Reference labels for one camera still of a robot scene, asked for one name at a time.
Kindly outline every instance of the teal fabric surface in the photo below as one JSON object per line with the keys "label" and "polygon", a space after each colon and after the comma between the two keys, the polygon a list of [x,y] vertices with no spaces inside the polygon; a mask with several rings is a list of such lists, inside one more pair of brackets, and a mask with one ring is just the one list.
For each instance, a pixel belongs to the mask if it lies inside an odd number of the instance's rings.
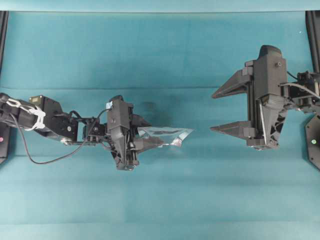
{"label": "teal fabric surface", "polygon": [[[0,91],[25,100],[43,94],[83,116],[121,94],[154,126],[195,131],[181,148],[140,154],[140,166],[125,172],[98,146],[34,165],[14,129],[0,165],[0,240],[319,238],[309,116],[288,113],[277,150],[209,130],[246,119],[245,95],[211,94],[262,44],[279,47],[291,72],[312,70],[304,12],[11,12]],[[38,161],[74,149],[25,135]]]}
{"label": "teal fabric surface", "polygon": [[0,10],[107,13],[227,13],[320,9],[318,0],[1,0]]}

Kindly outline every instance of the gripper jaw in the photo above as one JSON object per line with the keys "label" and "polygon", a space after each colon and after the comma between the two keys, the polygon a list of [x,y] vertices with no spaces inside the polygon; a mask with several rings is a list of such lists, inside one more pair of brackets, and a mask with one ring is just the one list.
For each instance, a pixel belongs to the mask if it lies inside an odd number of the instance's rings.
{"label": "gripper jaw", "polygon": [[277,148],[287,115],[288,96],[280,86],[288,82],[286,60],[278,48],[263,45],[259,57],[244,66],[212,98],[247,94],[248,120],[214,126],[211,130],[244,139],[247,146],[258,150]]}

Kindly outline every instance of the black mounting bracket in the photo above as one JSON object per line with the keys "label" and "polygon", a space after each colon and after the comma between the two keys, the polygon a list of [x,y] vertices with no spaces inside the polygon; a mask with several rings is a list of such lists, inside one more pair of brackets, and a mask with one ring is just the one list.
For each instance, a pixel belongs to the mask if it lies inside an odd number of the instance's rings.
{"label": "black mounting bracket", "polygon": [[309,161],[320,170],[320,117],[315,115],[304,129]]}
{"label": "black mounting bracket", "polygon": [[[320,72],[320,10],[305,12],[313,71]],[[309,161],[320,170],[320,118],[315,115],[304,127]]]}
{"label": "black mounting bracket", "polygon": [[[7,25],[8,25],[8,11],[0,11],[0,73],[4,55]],[[10,128],[5,123],[0,123],[0,164],[8,157],[8,146],[10,141]]]}

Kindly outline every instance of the metal bracket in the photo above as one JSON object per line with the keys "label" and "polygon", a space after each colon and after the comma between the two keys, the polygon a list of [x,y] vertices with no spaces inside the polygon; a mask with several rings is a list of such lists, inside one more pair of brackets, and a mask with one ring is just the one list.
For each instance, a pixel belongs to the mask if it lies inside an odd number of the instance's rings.
{"label": "metal bracket", "polygon": [[320,117],[315,115],[304,129],[308,159],[320,170]]}

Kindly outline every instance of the transparent plastic bag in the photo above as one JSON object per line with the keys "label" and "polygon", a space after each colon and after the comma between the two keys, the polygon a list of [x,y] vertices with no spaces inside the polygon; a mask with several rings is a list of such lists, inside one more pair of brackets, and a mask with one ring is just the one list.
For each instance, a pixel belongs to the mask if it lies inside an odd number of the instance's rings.
{"label": "transparent plastic bag", "polygon": [[181,147],[183,140],[192,133],[193,129],[189,128],[173,128],[173,127],[138,127],[138,133],[141,138],[148,139],[159,138],[163,144],[159,145],[158,148],[163,146],[177,146]]}

